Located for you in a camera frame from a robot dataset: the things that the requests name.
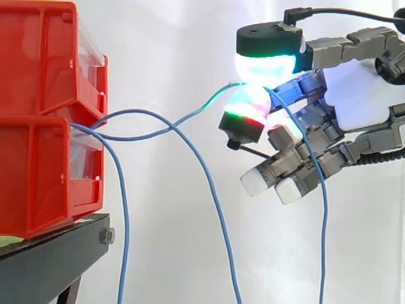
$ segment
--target transparent bin front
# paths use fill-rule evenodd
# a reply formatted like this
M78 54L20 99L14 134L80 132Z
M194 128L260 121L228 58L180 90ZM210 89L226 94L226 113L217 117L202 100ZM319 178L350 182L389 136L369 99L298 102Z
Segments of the transparent bin front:
M79 20L78 27L78 65L83 76L97 89L97 69L105 66L104 56L92 43L90 35Z
M93 179L94 153L101 151L103 144L96 138L77 129L70 129L70 178Z

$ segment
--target cable connector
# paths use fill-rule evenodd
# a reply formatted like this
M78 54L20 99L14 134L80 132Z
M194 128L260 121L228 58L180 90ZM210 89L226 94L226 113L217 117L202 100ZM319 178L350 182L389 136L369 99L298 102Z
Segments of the cable connector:
M297 21L307 19L313 15L312 8L292 8L284 11L284 23L295 26Z

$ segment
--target blue cable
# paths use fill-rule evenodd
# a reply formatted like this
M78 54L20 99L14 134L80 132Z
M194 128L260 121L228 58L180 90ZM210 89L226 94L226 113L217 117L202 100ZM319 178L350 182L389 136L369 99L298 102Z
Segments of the blue cable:
M217 90L217 92L215 94L213 94L211 96L211 98L208 99L208 101L206 103L204 103L199 109L197 109L196 111L193 111L190 114L187 114L186 116L184 116L183 118L181 118L180 120L177 120L174 123L174 126L178 126L181 125L182 123L184 123L186 120L196 116L197 114L200 114L202 111L204 111L206 108L208 108L223 92L225 92L228 89L231 89L233 87L237 87L237 86L243 86L247 84L247 82L231 82L225 86L223 86L221 89ZM95 129L98 126L100 126L103 122L109 120L110 118L122 115L122 114L128 114L128 113L132 113L132 112L128 112L127 110L123 110L123 111L117 111L114 113L111 113L109 115L106 115L105 117L103 117L102 119L96 121L91 127L90 129ZM117 137L117 136L110 136L110 135L106 135L106 134L102 134L99 133L101 136L103 136L105 139L108 139L110 141L141 141L141 140L145 140L145 139L150 139L153 138L155 136L158 135L162 135L165 134L169 131L171 131L171 128L166 128L163 130L159 130L150 134L146 134L146 135L141 135L141 136L131 136L131 137Z
M197 148L190 142L190 140L183 134L183 132L180 131L173 123L169 122L164 117L162 117L162 116L160 116L160 115L158 115L156 113L153 113L151 111L141 110L141 109L123 110L123 111L115 112L114 116L122 115L124 113L140 113L140 114L145 114L145 115L149 115L149 116L152 116L154 118L157 118L158 120L164 122L165 124L167 124L169 126L168 130L170 130L170 129L174 130L185 141L185 143L189 146L189 148L194 152L194 154L197 157L199 163L201 164L202 169L204 170L204 173L205 173L205 175L207 177L207 180L208 180L209 188L211 190L211 194L212 194L212 197L213 197L213 200L214 200L214 203L215 203L216 212L217 212L218 218L220 220L223 239L225 241L225 246L226 246L226 249L227 249L228 261L229 261L229 267L230 267L230 274L231 274L231 279L232 279L232 285L234 287L235 297L236 297L236 300L237 300L237 304L242 304L242 298L240 296L239 287L238 287L238 283L237 283L237 276L236 276L235 263L234 263L234 255L232 253L232 247L231 247L231 244L230 244L225 219L223 217L221 204L220 204L220 201L218 199L218 195L216 193L213 178L212 178L211 173L209 172L209 169L208 169L207 165L205 164L205 161L203 160L201 154L198 152ZM182 118L182 120L185 121L186 119L188 119L190 117L193 117L196 114L197 113L193 112L193 113L187 115L186 117ZM83 126L80 126L80 125L72 124L72 126L77 127L78 129L80 128L79 130L82 130L83 132L91 134L93 136L95 136L95 134L97 134L97 136L95 136L95 137L98 140L100 140L106 147L109 147L107 149L109 149L110 153L112 152L111 154L113 154L113 150L111 149L111 146L109 146L108 143L106 143L106 141L101 137L100 134L98 134L97 132L95 132L95 131L93 131L93 130L91 130L89 128L86 128L86 127L83 127ZM158 135L168 132L166 130L167 129L158 131L158 132L161 132ZM138 140L141 140L141 139L152 138L154 136L157 136L156 133L158 133L158 132L148 134L148 135L145 135L145 136L133 137L132 141L138 141ZM119 137L116 137L115 140L116 141L128 141L128 137L124 137L122 140ZM123 198L125 198L125 205L126 205L127 204L127 198L126 198L126 196L124 194L125 193L123 193ZM124 256L123 256L125 258L127 258L127 255L128 255L127 252L125 253L125 251L127 251L127 250L128 250L128 248L127 248L127 246L125 246L124 247ZM126 267L126 261L125 261L125 265L124 265L124 258L123 258L123 266L121 267L121 272L124 273L123 280L125 280L125 269L124 269L124 267ZM123 288L121 288L121 286L123 287L123 283L124 282L120 280L119 299L122 299Z
M319 180L321 182L322 188L322 196L323 196L323 220L322 220L322 232L321 232L321 284L320 284L320 292L319 292L319 304L323 304L323 294L325 291L325 278L326 278L326 232L327 232L327 223L328 223L328 196L327 196L327 187L325 185L325 178L322 173L322 169L319 166L318 160L316 160L316 156L314 150L311 146L311 143L306 136L306 131L299 123L298 119L294 116L294 114L290 111L289 107L285 104L284 100L273 90L265 87L266 91L274 98L276 98L280 104L283 106L284 110L288 113L291 120L297 125L298 129L302 133L302 139L311 155L312 162L315 166L316 171L319 175Z
M124 181L124 174L122 171L120 160L118 159L114 149L109 145L109 143L103 139L96 131L85 127L83 125L79 125L77 123L70 124L73 128L82 131L88 135L94 136L96 139L101 141L101 143L106 147L109 151L113 160L116 165L116 169L118 171L118 177L120 179L120 186L121 186L121 196L122 196L122 207L124 212L124 230L125 230L125 237L124 237L124 250L122 255L122 264L121 264L121 274L120 274L120 285L118 288L118 299L117 303L122 304L123 293L124 293L124 285L125 285L125 274L127 272L127 263L128 263L128 252L129 252L129 241L130 241L130 221L129 221L129 212L128 212L128 200L127 200L127 191L125 189L125 181Z

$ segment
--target white fingertip pad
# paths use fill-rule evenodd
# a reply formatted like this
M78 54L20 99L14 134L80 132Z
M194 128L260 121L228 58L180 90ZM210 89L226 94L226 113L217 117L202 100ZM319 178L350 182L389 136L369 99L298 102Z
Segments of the white fingertip pad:
M240 181L250 196L258 195L268 189L267 183L256 168L247 171Z
M302 198L296 183L290 177L279 182L275 190L283 205L295 203Z
M302 141L302 133L291 118L287 117L283 119L279 124L282 125L285 128L285 130L289 133L289 136L294 141L294 145Z

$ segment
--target black cable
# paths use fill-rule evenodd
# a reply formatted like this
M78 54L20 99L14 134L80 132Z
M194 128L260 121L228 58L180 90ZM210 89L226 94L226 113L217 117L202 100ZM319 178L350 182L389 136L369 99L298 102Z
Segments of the black cable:
M270 155L267 155L267 154L264 154L264 153L262 153L262 152L256 151L256 150L251 149L251 148L249 148L249 147L247 147L247 146L240 146L239 149L241 149L241 150L243 150L243 151L246 151L246 152L249 152L249 153L252 153L252 154L254 154L254 155L256 155L256 156L260 156L260 157L266 158L266 159L267 159L267 158L270 158Z
M383 17L378 15L373 15L365 13L362 11L354 11L351 9L344 8L292 8L284 11L284 23L287 25L296 25L297 21L307 19L316 14L341 14L350 15L362 18L368 18L372 20L377 20L381 22L389 22L395 24L398 31L405 33L405 10L399 9L393 18Z
M374 163L387 163L405 158L405 148L388 153L371 153L362 155L352 166L372 165Z
M315 14L341 14L341 15L357 16L357 17L377 20L377 21L381 21L381 22L390 22L390 23L404 23L405 22L405 19L403 19L403 18L383 17L383 16L365 13L362 11L354 11L351 9L344 9L344 8L313 8L313 9L311 9L311 12L313 15L315 15Z

